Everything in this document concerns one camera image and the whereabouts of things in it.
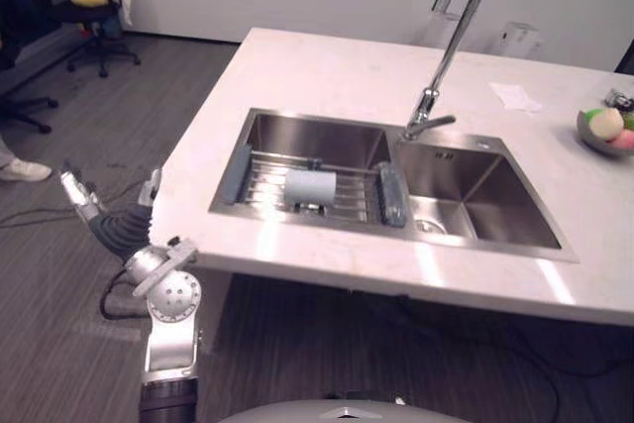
fruit bowl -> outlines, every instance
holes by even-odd
[[[590,130],[590,125],[583,111],[579,111],[577,114],[577,130],[579,131],[581,140],[599,153],[605,154],[606,156],[612,156],[614,158],[634,156],[634,149],[615,148],[603,139],[595,136]]]

white countertop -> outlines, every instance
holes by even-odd
[[[189,237],[200,264],[466,306],[634,325],[634,160],[578,142],[579,109],[631,76],[458,53],[433,116],[501,138],[579,257],[550,262],[207,210],[252,107],[402,124],[442,52],[252,30],[163,168],[153,243]],[[508,111],[490,82],[521,84],[544,109]]]

faucet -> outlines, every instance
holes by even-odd
[[[452,0],[436,0],[434,5],[432,6],[432,12],[445,14],[447,13],[447,9]],[[463,15],[458,22],[458,26],[454,30],[454,34],[449,40],[449,44],[447,45],[447,49],[445,50],[445,54],[443,55],[443,59],[441,60],[438,68],[436,68],[436,72],[434,73],[434,77],[429,86],[427,86],[423,90],[422,97],[418,106],[414,109],[412,116],[407,123],[403,131],[403,139],[407,141],[415,140],[423,131],[426,131],[431,128],[435,128],[437,126],[442,126],[444,124],[451,124],[456,121],[455,116],[443,116],[437,119],[430,120],[429,114],[434,107],[434,103],[438,96],[440,95],[440,83],[447,73],[447,69],[454,59],[454,55],[456,54],[456,50],[458,49],[458,44],[462,39],[465,31],[469,27],[474,14],[476,13],[477,7],[479,6],[481,0],[469,0],[467,3],[467,7],[463,11]]]

dish drying rack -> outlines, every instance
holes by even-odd
[[[284,183],[291,169],[337,173],[333,205],[292,204],[284,201]],[[377,170],[345,167],[312,159],[251,150],[251,164],[238,201],[260,210],[306,214],[357,223],[380,224]]]

person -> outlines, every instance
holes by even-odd
[[[0,136],[0,180],[39,182],[48,178],[51,172],[50,167],[41,163],[16,158]]]

